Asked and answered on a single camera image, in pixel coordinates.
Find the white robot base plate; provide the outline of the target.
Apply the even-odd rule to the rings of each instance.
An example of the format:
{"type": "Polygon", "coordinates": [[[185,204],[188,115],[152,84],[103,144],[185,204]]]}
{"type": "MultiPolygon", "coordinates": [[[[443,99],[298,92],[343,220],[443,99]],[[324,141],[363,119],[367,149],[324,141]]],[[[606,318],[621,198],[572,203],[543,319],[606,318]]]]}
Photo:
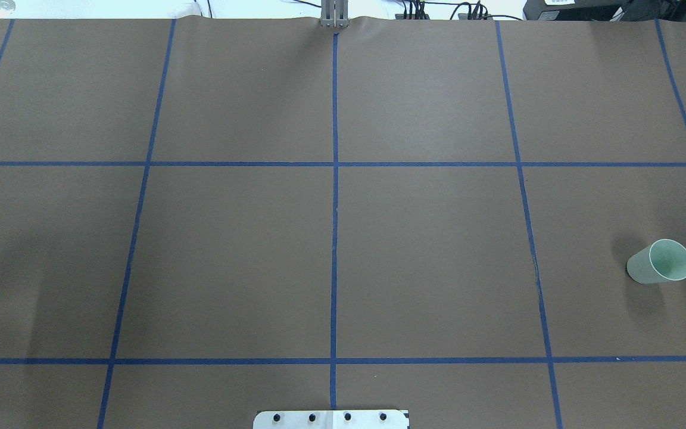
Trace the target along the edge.
{"type": "Polygon", "coordinates": [[[397,409],[259,412],[253,428],[409,428],[409,412],[397,409]]]}

